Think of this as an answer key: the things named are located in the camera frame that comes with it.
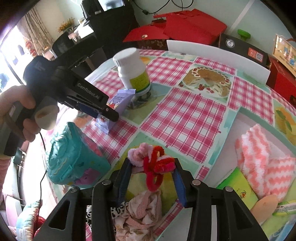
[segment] human hand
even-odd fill
[[[0,125],[3,123],[3,117],[9,112],[13,103],[19,101],[25,108],[33,109],[36,102],[25,85],[13,86],[0,94]],[[23,122],[23,134],[26,140],[32,142],[36,134],[40,132],[40,128],[34,120],[25,119]]]

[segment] red sticker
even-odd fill
[[[248,56],[258,60],[259,62],[263,62],[263,54],[259,53],[258,51],[249,48]]]

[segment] wall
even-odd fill
[[[65,18],[57,4],[60,0],[40,0],[36,4],[37,11],[48,32],[55,41],[62,33],[57,30]]]
[[[57,3],[64,18],[75,18],[75,25],[78,25],[78,20],[83,18],[81,0],[57,0]]]
[[[146,9],[149,12],[154,12],[161,8],[167,0],[136,0],[136,2],[141,8]],[[180,0],[174,0],[174,2],[181,6]],[[196,8],[219,19],[228,26],[226,30],[226,33],[228,33],[229,29],[248,2],[249,0],[194,0],[193,5],[188,8],[188,10]],[[183,0],[184,6],[188,6],[190,3],[191,0]],[[153,20],[153,15],[144,15],[142,10],[134,4],[133,7],[135,9],[135,16],[140,25],[148,24]],[[180,10],[180,8],[170,2],[167,6],[161,9],[158,14]],[[228,34],[238,37],[238,28],[251,34],[252,37],[248,40],[249,43],[269,54],[272,53],[276,33],[284,35],[287,38],[291,37],[280,19],[260,0],[254,1],[250,9],[239,22],[238,26]]]

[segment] beige curtain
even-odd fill
[[[22,17],[17,24],[17,28],[24,36],[26,47],[33,57],[42,55],[46,49],[51,48],[53,44],[52,37],[35,7]]]

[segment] power cord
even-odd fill
[[[190,5],[188,5],[187,7],[183,7],[183,0],[181,0],[181,4],[182,4],[182,6],[177,5],[173,0],[168,0],[168,1],[166,2],[166,4],[164,4],[164,5],[163,5],[160,9],[158,9],[157,11],[155,11],[155,12],[149,12],[149,11],[147,11],[147,10],[141,8],[141,7],[136,3],[136,0],[132,0],[132,1],[133,1],[133,3],[134,3],[139,9],[142,10],[142,13],[145,14],[145,15],[148,15],[148,14],[155,14],[155,13],[159,12],[159,11],[160,11],[161,9],[163,9],[166,5],[168,5],[170,1],[172,1],[172,3],[173,3],[175,6],[181,8],[182,11],[183,11],[184,8],[190,8],[190,7],[192,6],[193,2],[194,2],[194,0],[191,0],[191,4],[190,4]]]
[[[42,139],[42,143],[43,143],[44,151],[46,151],[43,136],[41,135],[40,132],[39,132],[39,134],[40,134],[41,139]],[[42,183],[42,181],[43,181],[43,179],[44,179],[46,173],[47,173],[47,170],[45,170],[45,173],[44,173],[44,175],[43,175],[43,177],[42,177],[42,179],[41,179],[41,181],[40,181],[40,199],[39,199],[38,213],[37,213],[37,217],[36,217],[36,221],[35,221],[35,222],[37,222],[37,221],[38,221],[38,218],[39,218],[39,211],[40,211],[40,207],[41,207],[41,198],[42,198],[42,187],[41,187],[41,183]]]

